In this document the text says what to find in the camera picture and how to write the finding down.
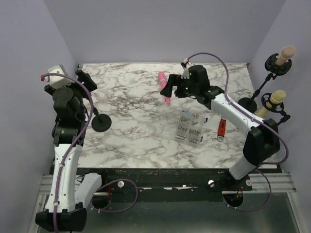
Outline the black round-base microphone stand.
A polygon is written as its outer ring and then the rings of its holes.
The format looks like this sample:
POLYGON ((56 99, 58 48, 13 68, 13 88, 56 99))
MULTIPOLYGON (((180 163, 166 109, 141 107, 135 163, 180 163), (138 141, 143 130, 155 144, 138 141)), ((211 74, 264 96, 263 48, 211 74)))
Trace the black round-base microphone stand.
POLYGON ((100 114, 97 108, 93 109, 93 113, 95 117, 91 121, 92 129, 100 133, 107 131, 112 125, 111 118, 106 114, 100 114))

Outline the beige pink toy microphone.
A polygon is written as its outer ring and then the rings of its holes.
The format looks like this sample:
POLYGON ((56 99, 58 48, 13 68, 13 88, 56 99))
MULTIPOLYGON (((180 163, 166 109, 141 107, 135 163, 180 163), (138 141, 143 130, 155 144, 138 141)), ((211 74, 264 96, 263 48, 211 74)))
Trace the beige pink toy microphone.
POLYGON ((281 49, 275 64, 277 66, 282 66, 289 59, 294 57, 295 52, 296 52, 296 48, 294 46, 285 46, 284 48, 281 49))

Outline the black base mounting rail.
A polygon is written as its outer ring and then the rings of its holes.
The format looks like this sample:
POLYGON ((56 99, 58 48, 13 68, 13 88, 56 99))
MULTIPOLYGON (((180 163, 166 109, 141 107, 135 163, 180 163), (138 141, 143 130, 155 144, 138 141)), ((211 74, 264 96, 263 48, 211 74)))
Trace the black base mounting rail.
POLYGON ((224 193, 251 191, 250 177, 239 181, 226 168, 103 168, 99 174, 108 187, 97 191, 95 206, 109 202, 219 202, 224 193))

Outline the orange handled adjustable wrench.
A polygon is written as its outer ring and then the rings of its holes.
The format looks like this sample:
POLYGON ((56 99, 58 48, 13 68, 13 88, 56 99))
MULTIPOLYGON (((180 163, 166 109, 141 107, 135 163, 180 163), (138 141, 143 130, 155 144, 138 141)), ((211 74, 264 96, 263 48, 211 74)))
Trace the orange handled adjustable wrench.
POLYGON ((217 132, 217 140, 219 142, 223 142, 224 136, 225 136, 225 130, 226 130, 226 118, 221 117, 219 127, 218 127, 218 132, 217 132))

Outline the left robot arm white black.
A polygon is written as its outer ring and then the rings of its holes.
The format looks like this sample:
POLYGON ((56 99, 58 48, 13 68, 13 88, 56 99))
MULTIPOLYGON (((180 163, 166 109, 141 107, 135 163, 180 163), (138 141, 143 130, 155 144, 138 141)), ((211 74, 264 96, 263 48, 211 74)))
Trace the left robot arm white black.
POLYGON ((98 114, 91 96, 97 85, 81 70, 76 75, 70 78, 62 65, 55 65, 41 76, 41 81, 48 83, 45 91, 52 96, 56 112, 51 190, 44 210, 35 216, 35 223, 48 232, 81 232, 95 192, 104 191, 108 185, 106 177, 91 173, 76 186, 86 129, 92 115, 98 114))

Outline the clear plastic screw box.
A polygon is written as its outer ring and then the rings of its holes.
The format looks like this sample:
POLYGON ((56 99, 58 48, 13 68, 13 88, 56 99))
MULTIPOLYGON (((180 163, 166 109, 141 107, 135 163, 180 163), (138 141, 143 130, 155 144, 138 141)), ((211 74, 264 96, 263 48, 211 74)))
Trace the clear plastic screw box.
POLYGON ((199 146, 203 141, 203 126, 207 121, 208 118, 201 112, 183 108, 176 123, 175 141, 199 146))

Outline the yellow toy microphone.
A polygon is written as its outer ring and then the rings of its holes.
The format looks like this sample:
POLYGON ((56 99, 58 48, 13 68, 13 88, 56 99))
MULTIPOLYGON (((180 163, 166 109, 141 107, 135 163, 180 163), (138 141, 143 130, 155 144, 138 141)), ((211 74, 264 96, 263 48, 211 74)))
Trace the yellow toy microphone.
POLYGON ((286 92, 277 90, 274 93, 266 93, 262 96, 263 107, 257 113, 258 117, 265 118, 269 112, 281 113, 284 111, 283 101, 286 98, 286 92))

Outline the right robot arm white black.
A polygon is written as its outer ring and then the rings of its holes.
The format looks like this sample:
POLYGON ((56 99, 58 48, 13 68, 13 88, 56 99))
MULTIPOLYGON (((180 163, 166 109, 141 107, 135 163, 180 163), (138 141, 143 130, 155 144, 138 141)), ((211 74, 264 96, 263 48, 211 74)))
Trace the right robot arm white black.
POLYGON ((169 75, 167 84, 160 93, 168 98, 172 95, 178 98, 194 97, 200 104, 223 116, 245 135, 243 156, 223 179, 224 186, 229 190, 239 187, 242 178, 280 149, 280 141, 276 136, 277 123, 239 108, 235 101, 225 96, 220 87, 210 85, 207 70, 202 65, 190 66, 184 69, 181 75, 169 75))

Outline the black tripod stand shock mount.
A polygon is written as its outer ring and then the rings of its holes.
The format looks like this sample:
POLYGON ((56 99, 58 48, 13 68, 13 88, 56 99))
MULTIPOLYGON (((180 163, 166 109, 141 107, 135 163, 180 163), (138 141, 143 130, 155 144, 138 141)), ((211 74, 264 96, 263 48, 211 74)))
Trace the black tripod stand shock mount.
POLYGON ((284 102, 273 102, 272 93, 265 93, 261 97, 261 103, 263 105, 262 109, 258 112, 257 116, 261 118, 265 118, 265 116, 269 113, 279 113, 282 115, 282 118, 277 123, 279 126, 282 123, 285 123, 287 120, 291 118, 289 114, 287 114, 284 110, 284 102))

